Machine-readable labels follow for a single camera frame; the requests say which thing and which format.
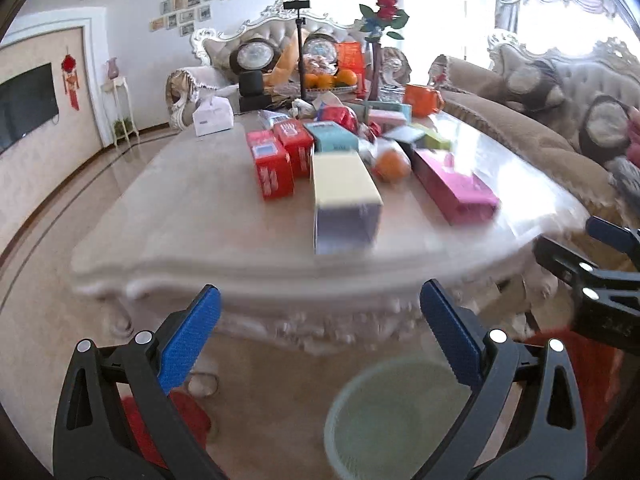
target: mug handle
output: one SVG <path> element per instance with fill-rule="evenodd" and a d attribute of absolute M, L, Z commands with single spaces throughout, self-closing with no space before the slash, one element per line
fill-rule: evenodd
<path fill-rule="evenodd" d="M 436 92 L 436 97 L 438 98 L 438 107 L 436 108 L 436 110 L 438 112 L 441 112 L 445 105 L 444 99 L 442 98 L 442 95 L 438 90 L 436 90 L 435 92 Z"/>

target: blue gripper pad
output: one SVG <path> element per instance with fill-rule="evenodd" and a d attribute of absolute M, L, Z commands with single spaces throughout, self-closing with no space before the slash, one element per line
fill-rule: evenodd
<path fill-rule="evenodd" d="M 482 327 L 470 310 L 453 306 L 438 280 L 420 292 L 420 309 L 438 340 L 456 379 L 475 393 L 482 386 Z"/>
<path fill-rule="evenodd" d="M 220 319 L 221 310 L 220 292 L 207 285 L 162 350 L 158 381 L 165 394 L 184 382 Z"/>
<path fill-rule="evenodd" d="M 634 246 L 632 234 L 597 216 L 592 216 L 585 224 L 585 231 L 591 238 L 613 247 L 620 253 L 628 253 Z"/>

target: tufted sofa back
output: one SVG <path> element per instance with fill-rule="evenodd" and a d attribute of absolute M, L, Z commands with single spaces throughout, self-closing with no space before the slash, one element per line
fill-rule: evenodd
<path fill-rule="evenodd" d="M 626 105 L 640 108 L 638 60 L 633 56 L 623 59 L 626 56 L 603 49 L 603 45 L 596 46 L 589 56 L 570 58 L 555 49 L 536 56 L 523 53 L 522 46 L 500 44 L 496 46 L 499 57 L 494 72 L 506 78 L 517 67 L 532 59 L 550 61 L 561 79 L 566 100 L 558 108 L 539 112 L 535 119 L 562 135 L 579 152 L 578 131 L 597 95 L 610 95 Z"/>
<path fill-rule="evenodd" d="M 344 41 L 356 41 L 360 43 L 364 49 L 366 45 L 364 40 L 366 33 L 360 32 L 360 27 L 360 21 L 353 23 L 353 25 L 341 26 L 332 23 L 330 20 L 314 20 L 311 18 L 306 18 L 306 24 L 303 25 L 303 28 L 308 30 L 309 33 L 322 32 L 335 38 L 340 43 Z M 289 43 L 295 30 L 296 20 L 294 19 L 284 20 L 278 17 L 270 18 L 255 27 L 247 28 L 243 33 L 238 36 L 232 36 L 231 38 L 224 34 L 211 34 L 210 37 L 205 37 L 202 40 L 202 47 L 204 48 L 204 52 L 201 51 L 202 55 L 198 55 L 195 45 L 194 54 L 200 58 L 203 64 L 210 64 L 228 73 L 229 56 L 241 44 L 253 38 L 263 38 L 264 40 L 271 41 L 274 46 L 283 50 Z M 198 34 L 203 34 L 204 31 L 207 31 L 207 29 L 197 30 L 194 33 L 194 37 L 197 37 Z"/>

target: fruit plate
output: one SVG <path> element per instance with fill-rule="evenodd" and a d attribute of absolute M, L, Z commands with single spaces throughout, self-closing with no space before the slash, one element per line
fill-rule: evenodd
<path fill-rule="evenodd" d="M 354 93 L 357 89 L 357 85 L 353 86 L 338 86 L 335 88 L 329 88 L 327 90 L 321 90 L 318 88 L 307 88 L 306 96 L 308 98 L 316 98 L 321 96 L 325 92 L 332 92 L 336 95 Z M 276 94 L 284 95 L 286 97 L 300 97 L 300 83 L 285 83 L 284 85 L 277 85 L 273 88 Z"/>

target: television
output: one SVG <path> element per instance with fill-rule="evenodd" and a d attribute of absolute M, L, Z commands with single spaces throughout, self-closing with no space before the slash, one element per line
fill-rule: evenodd
<path fill-rule="evenodd" d="M 59 113 L 51 63 L 0 84 L 0 153 Z"/>

